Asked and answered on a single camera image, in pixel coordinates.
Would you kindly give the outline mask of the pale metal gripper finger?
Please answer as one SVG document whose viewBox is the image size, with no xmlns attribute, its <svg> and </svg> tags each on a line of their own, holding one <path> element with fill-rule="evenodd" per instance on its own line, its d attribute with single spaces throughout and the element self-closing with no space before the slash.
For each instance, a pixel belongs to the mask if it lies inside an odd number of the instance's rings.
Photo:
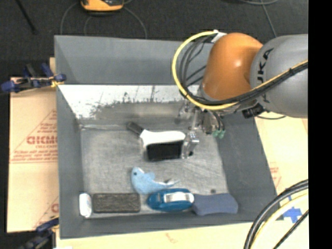
<svg viewBox="0 0 332 249">
<path fill-rule="evenodd" d="M 187 159 L 190 153 L 191 142 L 189 139 L 184 139 L 182 143 L 181 158 Z"/>
<path fill-rule="evenodd" d="M 188 155 L 191 156 L 194 153 L 195 147 L 199 145 L 199 136 L 195 131 L 189 132 L 189 142 L 188 142 Z"/>
</svg>

